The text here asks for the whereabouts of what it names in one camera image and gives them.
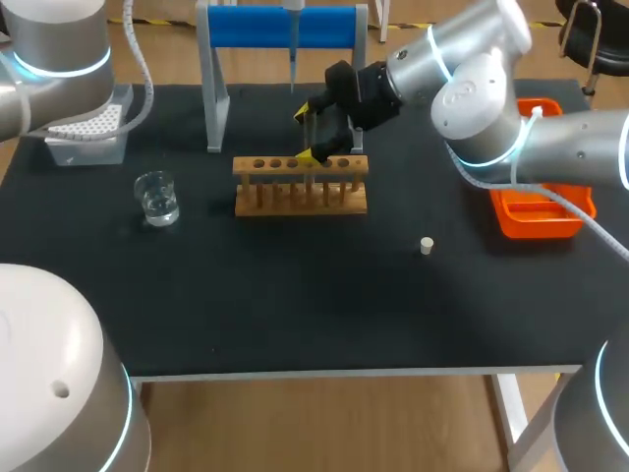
blue pipette holder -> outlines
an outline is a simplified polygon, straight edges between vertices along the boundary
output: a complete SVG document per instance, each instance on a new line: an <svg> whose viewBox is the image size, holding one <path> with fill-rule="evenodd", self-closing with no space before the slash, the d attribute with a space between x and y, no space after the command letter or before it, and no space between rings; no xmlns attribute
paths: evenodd
<svg viewBox="0 0 629 472"><path fill-rule="evenodd" d="M299 24L300 48L352 49L352 65L367 65L367 5L307 7ZM286 48L290 19L282 7L210 6L197 2L197 38L207 131L207 151L220 152L229 114L229 94L223 79L217 47ZM352 127L354 148L363 152L363 132Z"/></svg>

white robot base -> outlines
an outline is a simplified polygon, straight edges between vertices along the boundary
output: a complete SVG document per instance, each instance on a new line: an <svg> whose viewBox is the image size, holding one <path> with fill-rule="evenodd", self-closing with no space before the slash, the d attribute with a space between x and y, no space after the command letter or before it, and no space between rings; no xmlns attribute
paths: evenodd
<svg viewBox="0 0 629 472"><path fill-rule="evenodd" d="M148 421L87 300L0 265L0 472L144 472L149 459Z"/></svg>

metal chair leg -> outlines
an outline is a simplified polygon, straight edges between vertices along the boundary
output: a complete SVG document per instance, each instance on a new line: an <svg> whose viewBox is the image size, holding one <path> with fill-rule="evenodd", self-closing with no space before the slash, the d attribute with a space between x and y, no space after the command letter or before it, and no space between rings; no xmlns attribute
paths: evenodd
<svg viewBox="0 0 629 472"><path fill-rule="evenodd" d="M600 30L602 28L602 16L600 15L599 6L596 2L592 0L578 0L572 6L572 11L570 12L570 18L568 19L568 25L566 26L566 30L563 33L563 40L561 41L561 50L559 52L559 57L566 56L566 46L568 44L568 37L570 36L570 32L572 31L572 27L574 26L574 19L577 16L577 10L581 5L586 5L594 11L597 16L597 28L594 34L594 41L592 43L592 51L590 51L590 61L588 63L588 79L586 80L585 86L582 88L583 93L589 97L589 100L592 100L592 97L595 93L595 87L597 84L597 80L599 79L599 74L594 72L594 64L597 59L597 53L599 52L599 42L600 42Z"/></svg>

white cap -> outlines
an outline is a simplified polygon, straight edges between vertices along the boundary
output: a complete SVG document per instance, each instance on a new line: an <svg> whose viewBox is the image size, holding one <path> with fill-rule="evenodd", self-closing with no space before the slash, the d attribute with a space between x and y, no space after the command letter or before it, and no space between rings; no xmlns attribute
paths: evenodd
<svg viewBox="0 0 629 472"><path fill-rule="evenodd" d="M32 22L59 24L91 17L105 0L0 0L14 15Z"/></svg>
<svg viewBox="0 0 629 472"><path fill-rule="evenodd" d="M430 254L430 251L432 251L432 247L434 246L434 241L432 241L432 238L429 238L429 237L422 238L422 241L420 241L420 245L421 245L422 254L424 256L427 256L428 254Z"/></svg>
<svg viewBox="0 0 629 472"><path fill-rule="evenodd" d="M96 313L72 285L0 265L0 471L66 431L91 396L102 354Z"/></svg>

small glass beaker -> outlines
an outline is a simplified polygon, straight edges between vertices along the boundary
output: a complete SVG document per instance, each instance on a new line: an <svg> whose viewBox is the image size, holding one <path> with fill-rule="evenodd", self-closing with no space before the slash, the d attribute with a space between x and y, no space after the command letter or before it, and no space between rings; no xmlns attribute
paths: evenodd
<svg viewBox="0 0 629 472"><path fill-rule="evenodd" d="M155 171L141 175L136 180L134 194L142 204L148 224L168 226L179 218L175 181L168 172Z"/></svg>

